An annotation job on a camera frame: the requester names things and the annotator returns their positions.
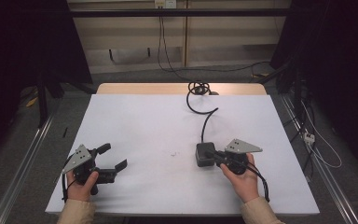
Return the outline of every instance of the beige sleeve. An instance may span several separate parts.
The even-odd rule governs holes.
[[[68,199],[57,223],[84,224],[94,219],[95,204]]]
[[[241,206],[241,213],[246,224],[280,224],[265,198],[258,197]]]

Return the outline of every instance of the white cable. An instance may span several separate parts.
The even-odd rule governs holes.
[[[330,144],[322,137],[322,135],[318,132],[318,130],[315,128],[315,126],[313,125],[312,120],[310,119],[310,114],[308,113],[307,108],[305,107],[304,103],[301,101],[301,104],[304,106],[305,112],[307,113],[308,119],[310,120],[310,124],[312,125],[313,129],[315,130],[315,132],[325,141],[325,143],[330,146]],[[308,144],[310,146],[310,150],[315,154],[316,158],[318,158],[319,160],[321,160],[324,164],[326,164],[327,166],[330,166],[332,168],[339,168],[342,165],[342,160],[339,157],[338,153],[334,150],[334,148],[332,146],[330,146],[330,148],[333,150],[333,152],[337,155],[338,159],[339,159],[339,165],[332,165],[330,163],[328,163],[327,161],[325,161],[318,153],[316,153],[312,146],[310,144]]]

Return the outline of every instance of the white tabletop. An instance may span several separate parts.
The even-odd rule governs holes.
[[[233,138],[263,148],[255,163],[267,179],[270,205],[279,215],[318,214],[276,109],[267,95],[190,96],[199,111],[219,107],[205,142],[224,150]],[[196,144],[206,116],[191,112],[185,95],[93,95],[70,154],[79,145],[112,149],[97,157],[101,169],[125,159],[113,184],[98,185],[97,212],[118,216],[236,216],[241,201],[216,167],[199,168]],[[259,193],[264,195],[259,181]],[[61,180],[46,211],[63,208]]]

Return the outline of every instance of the hand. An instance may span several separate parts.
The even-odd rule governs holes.
[[[246,153],[251,164],[255,165],[255,159],[252,154]],[[250,170],[246,170],[242,175],[235,175],[225,164],[220,164],[223,174],[231,182],[235,192],[240,196],[244,203],[258,198],[257,175]]]
[[[70,185],[68,188],[68,199],[88,202],[90,199],[90,191],[92,186],[94,186],[95,182],[97,182],[98,172],[92,172],[84,185],[81,185],[75,181],[74,171],[66,173],[66,179],[68,185]]]

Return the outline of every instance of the gray floor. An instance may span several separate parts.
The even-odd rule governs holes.
[[[243,65],[217,66],[214,67],[214,69],[240,68],[242,66]],[[267,73],[269,71],[270,69],[266,66],[256,66],[254,70],[255,73]],[[250,69],[229,73],[193,70],[181,72],[180,75],[202,79],[210,83],[245,83],[251,80]],[[95,80],[95,84],[91,86],[93,88],[96,88],[99,83],[103,82],[183,82],[182,79],[176,77],[174,74],[160,70],[94,75],[93,78]],[[66,89],[66,93],[62,99],[49,99],[50,107],[54,103],[59,103],[60,106],[48,130],[46,139],[37,153],[34,165],[22,186],[22,190],[11,209],[11,213],[7,217],[7,223],[55,223],[57,221],[56,216],[46,214],[44,211],[51,192],[55,187],[54,181],[68,156],[68,152],[75,140],[76,132],[90,100],[90,96],[84,92],[78,91],[66,84],[63,84],[63,87]],[[273,81],[270,81],[266,85],[266,90],[277,108],[282,123],[289,120],[290,117],[283,106],[281,96],[277,94],[275,90]],[[31,145],[36,132],[38,124],[37,105],[26,107],[25,103],[26,102],[20,105],[19,111],[8,133],[0,145],[0,199],[7,190],[11,178],[16,174],[21,160],[28,146]],[[334,134],[331,123],[328,118],[324,116],[317,102],[313,102],[312,105],[316,112],[318,131],[337,150],[343,161],[342,167],[330,170],[348,196],[358,216],[358,160],[352,156],[345,141]],[[289,139],[296,134],[294,125],[286,126],[285,130]],[[327,161],[332,163],[337,162],[336,156],[323,142],[317,142],[317,147],[321,150]],[[307,158],[307,153],[300,138],[297,138],[293,142],[293,149],[298,161],[300,164],[303,164]],[[305,174],[310,174],[310,166],[305,171]],[[310,188],[321,210],[321,214],[310,217],[280,217],[280,219],[287,223],[345,223],[337,209],[336,202],[327,190],[316,168],[314,169],[311,180]],[[123,221],[125,221],[124,217],[107,217],[100,214],[97,214],[95,218],[95,223],[122,223]],[[133,223],[149,223],[151,221],[154,223],[158,222],[158,220],[152,220],[151,218],[136,218],[132,220]],[[161,221],[161,223],[188,222],[188,220],[184,218],[176,220],[163,218],[159,221]],[[241,219],[230,221],[232,223],[241,223]]]

